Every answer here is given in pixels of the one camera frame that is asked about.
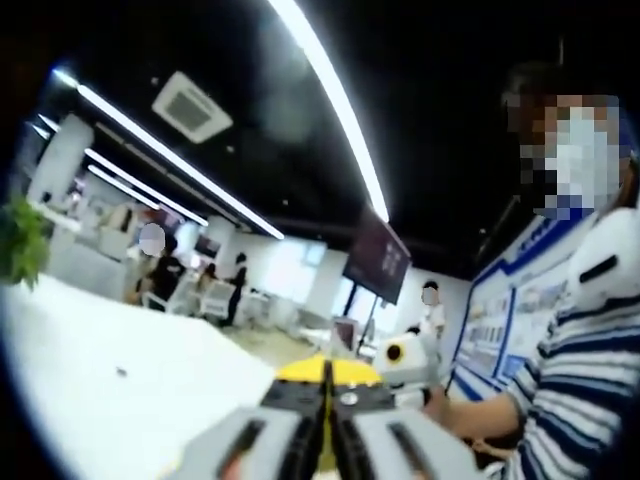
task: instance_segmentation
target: white robot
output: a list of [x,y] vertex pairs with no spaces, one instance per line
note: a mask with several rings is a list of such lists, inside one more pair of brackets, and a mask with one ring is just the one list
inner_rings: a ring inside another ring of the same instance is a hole
[[421,409],[430,389],[440,384],[440,354],[436,333],[426,322],[382,342],[373,368],[393,392],[396,406]]

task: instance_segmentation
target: green plant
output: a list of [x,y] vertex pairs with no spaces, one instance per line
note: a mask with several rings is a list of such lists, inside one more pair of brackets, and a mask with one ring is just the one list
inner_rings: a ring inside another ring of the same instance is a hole
[[24,282],[33,289],[49,258],[43,234],[45,219],[23,196],[14,196],[0,209],[0,282]]

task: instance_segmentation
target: white counter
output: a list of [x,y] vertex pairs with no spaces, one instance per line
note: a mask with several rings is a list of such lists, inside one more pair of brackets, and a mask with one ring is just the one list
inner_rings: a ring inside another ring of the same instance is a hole
[[[3,325],[28,409],[71,478],[157,478],[273,369],[203,321],[130,307],[42,275],[8,290]],[[117,369],[124,369],[126,376]]]

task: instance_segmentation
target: robot eye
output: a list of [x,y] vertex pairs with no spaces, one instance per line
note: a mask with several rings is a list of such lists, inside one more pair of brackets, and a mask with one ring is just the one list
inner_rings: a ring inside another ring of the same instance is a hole
[[392,363],[402,360],[402,348],[399,345],[389,345],[387,348],[387,358]]

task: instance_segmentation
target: column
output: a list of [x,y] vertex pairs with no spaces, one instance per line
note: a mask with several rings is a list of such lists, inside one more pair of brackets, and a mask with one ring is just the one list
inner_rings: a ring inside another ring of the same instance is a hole
[[75,115],[67,115],[40,159],[27,198],[40,202],[48,192],[51,203],[60,204],[73,185],[84,151],[91,146],[93,138],[93,129],[89,125]]
[[230,246],[233,233],[236,226],[224,217],[212,216],[207,219],[209,225],[204,231],[204,236],[220,245],[220,250],[216,255],[216,264],[218,266],[230,266],[233,264],[233,258],[230,255]]

